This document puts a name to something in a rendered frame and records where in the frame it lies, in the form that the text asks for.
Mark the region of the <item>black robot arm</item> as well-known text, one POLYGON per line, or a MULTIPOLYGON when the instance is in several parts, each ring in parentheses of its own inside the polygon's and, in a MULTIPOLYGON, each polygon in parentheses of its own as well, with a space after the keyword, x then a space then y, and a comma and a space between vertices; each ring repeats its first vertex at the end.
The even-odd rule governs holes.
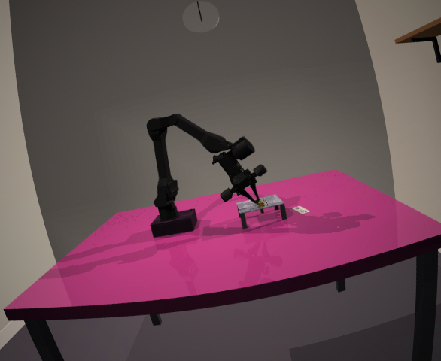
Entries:
MULTIPOLYGON (((238 163, 237 159, 243 160, 255 152, 253 144, 245 137, 241 137, 234 143, 226 141, 225 138, 205 131, 180 114, 150 119, 147 122, 147 130, 154 143, 159 173, 157 197, 154 200, 154 205, 158 207, 160 222, 175 220, 179 216, 177 206, 174 203, 179 190, 178 180, 174 180, 171 176, 166 151, 167 127, 174 125, 200 141, 202 146, 210 153, 219 153, 231 149, 227 153, 223 152, 218 156, 213 156, 212 164, 214 165, 216 162, 219 162, 224 171, 229 171, 233 168, 238 163)), ((237 172, 238 174, 235 177, 231 175, 229 178, 235 189, 243 191, 247 186, 251 185, 250 179, 254 176, 249 169, 243 171, 244 173, 241 170, 237 172)))

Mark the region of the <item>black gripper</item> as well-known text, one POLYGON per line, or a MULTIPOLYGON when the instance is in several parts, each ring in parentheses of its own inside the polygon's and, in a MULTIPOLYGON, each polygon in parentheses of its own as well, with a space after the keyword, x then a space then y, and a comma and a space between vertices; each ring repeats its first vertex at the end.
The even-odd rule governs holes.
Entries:
MULTIPOLYGON (((241 167, 241 165, 239 164, 239 162, 233 167, 231 168, 229 171, 226 171, 226 173, 228 174, 228 176, 233 176, 235 177, 238 172, 237 171, 244 171, 243 167, 241 167)), ((257 197, 257 199, 260 201, 260 198, 258 196, 257 193, 257 188, 256 188, 256 182, 257 180, 255 179, 256 176, 262 176, 263 174, 265 174, 267 172, 266 168, 263 165, 259 165, 257 166, 255 169, 253 169, 254 172, 252 173, 252 175, 254 176, 252 179, 250 179, 251 182, 251 188, 254 191, 255 196, 257 197)), ((243 172, 244 173, 244 172, 243 172)), ((254 201, 254 199, 246 192, 246 190, 243 191, 239 191, 238 189, 233 188, 227 188, 226 190, 224 190, 221 193, 221 198, 224 200, 224 202, 227 202, 229 199, 231 199, 233 197, 233 193, 236 192, 237 195, 243 195, 245 197, 247 197, 248 199, 250 199, 252 202, 254 202, 256 204, 256 202, 254 201)))

